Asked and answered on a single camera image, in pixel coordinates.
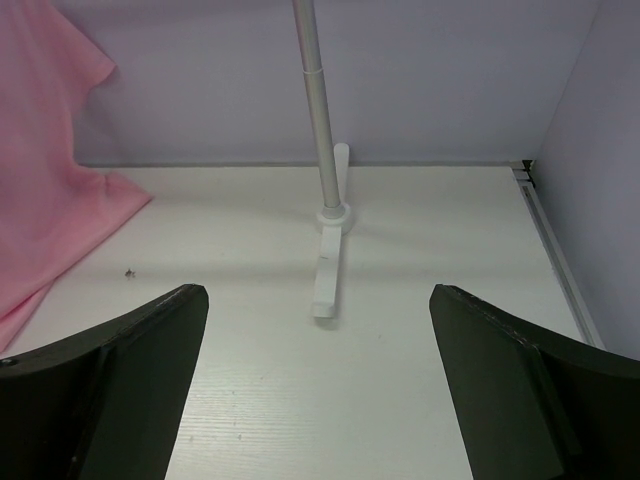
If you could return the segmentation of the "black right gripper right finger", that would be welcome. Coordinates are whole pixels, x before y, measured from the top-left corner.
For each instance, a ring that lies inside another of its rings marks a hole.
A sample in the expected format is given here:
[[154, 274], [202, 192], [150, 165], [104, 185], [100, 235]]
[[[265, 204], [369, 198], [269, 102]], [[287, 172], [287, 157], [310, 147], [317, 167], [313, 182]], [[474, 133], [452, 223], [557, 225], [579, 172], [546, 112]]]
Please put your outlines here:
[[474, 478], [638, 478], [638, 361], [452, 285], [429, 309]]

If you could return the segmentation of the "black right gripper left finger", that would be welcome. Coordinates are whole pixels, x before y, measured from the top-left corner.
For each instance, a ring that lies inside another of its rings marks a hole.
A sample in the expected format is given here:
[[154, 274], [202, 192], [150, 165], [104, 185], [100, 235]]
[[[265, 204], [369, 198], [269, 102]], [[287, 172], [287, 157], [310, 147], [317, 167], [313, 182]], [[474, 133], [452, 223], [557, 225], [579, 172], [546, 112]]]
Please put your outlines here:
[[208, 310], [187, 284], [2, 359], [2, 478], [164, 478]]

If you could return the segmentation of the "pink t shirt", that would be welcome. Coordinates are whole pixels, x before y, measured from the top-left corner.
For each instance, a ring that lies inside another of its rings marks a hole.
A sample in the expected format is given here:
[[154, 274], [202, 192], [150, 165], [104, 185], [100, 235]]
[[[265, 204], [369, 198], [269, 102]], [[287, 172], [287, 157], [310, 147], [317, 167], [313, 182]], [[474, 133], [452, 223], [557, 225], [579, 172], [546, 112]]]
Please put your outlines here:
[[54, 282], [151, 200], [74, 159], [73, 119], [115, 63], [48, 1], [1, 4], [1, 346]]

